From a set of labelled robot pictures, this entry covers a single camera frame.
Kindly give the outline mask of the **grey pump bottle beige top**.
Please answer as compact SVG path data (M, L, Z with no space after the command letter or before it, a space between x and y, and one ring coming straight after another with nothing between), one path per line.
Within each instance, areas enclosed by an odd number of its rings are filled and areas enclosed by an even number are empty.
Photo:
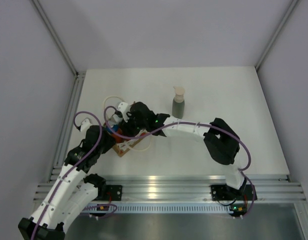
M182 119L185 110L185 89L181 86L174 86L175 96L172 101L172 116L178 119Z

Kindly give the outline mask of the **burlap watermelon canvas bag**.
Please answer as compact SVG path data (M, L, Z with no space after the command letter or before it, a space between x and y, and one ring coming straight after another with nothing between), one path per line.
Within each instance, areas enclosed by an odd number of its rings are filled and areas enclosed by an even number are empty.
M120 102L125 102L125 100L122 97L119 97L117 95L109 95L103 100L102 107L104 109L106 108L106 102L109 99L118 99L120 100ZM145 148L142 148L142 149L135 148L135 146L138 145L140 142L141 142L141 139L135 140L134 142L132 142L132 140L120 140L119 143L116 143L112 147L112 149L119 157L123 157L129 151L139 152L139 153L145 152L151 147L152 142L153 142L153 137L152 136L149 137L148 145Z

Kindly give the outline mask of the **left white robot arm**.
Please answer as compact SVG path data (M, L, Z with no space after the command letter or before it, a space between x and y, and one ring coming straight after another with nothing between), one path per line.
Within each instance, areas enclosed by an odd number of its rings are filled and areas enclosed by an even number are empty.
M81 143L70 150L54 185L18 229L25 240L63 240L80 213L94 200L110 199L106 179L89 171L116 143L104 127L90 126Z

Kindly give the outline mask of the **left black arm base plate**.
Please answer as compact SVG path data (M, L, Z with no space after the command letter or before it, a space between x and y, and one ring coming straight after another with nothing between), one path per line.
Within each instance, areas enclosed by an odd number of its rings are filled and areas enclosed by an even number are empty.
M122 185L107 185L105 189L104 200L109 202L119 202L122 200Z

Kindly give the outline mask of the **small orange blue pump bottle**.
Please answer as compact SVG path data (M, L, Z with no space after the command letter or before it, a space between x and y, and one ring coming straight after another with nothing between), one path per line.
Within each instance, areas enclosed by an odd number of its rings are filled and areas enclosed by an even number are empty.
M107 130L107 132L110 134L110 135L113 135L114 133L113 133L113 129L111 128L111 127L106 127L105 128L106 130Z

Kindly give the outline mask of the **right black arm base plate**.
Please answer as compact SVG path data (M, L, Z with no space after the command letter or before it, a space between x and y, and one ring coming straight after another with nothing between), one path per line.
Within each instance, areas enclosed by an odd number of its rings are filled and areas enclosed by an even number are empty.
M244 201L247 199L251 201L252 199L257 200L257 194L253 190L250 184L241 187L239 190L227 186L226 184L214 184L210 186L211 197L213 201Z

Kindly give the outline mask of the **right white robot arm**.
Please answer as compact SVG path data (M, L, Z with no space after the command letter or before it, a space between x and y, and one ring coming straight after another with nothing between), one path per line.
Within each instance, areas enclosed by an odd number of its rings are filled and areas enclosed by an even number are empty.
M240 150L240 138L221 118L209 124L186 122L166 113L155 114L144 103L118 104L119 126L127 137L136 137L140 131L154 136L182 137L203 142L212 160L223 166L227 185L226 192L238 199L245 193L246 180L235 166L235 157Z

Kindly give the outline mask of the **white bottle grey cap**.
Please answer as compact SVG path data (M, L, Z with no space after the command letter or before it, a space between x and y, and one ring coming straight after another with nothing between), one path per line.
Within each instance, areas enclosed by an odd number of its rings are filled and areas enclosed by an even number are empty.
M122 117L120 117L119 115L117 115L116 113L114 113L109 119L108 122L111 126L114 125L119 125L121 123L121 121L123 120Z

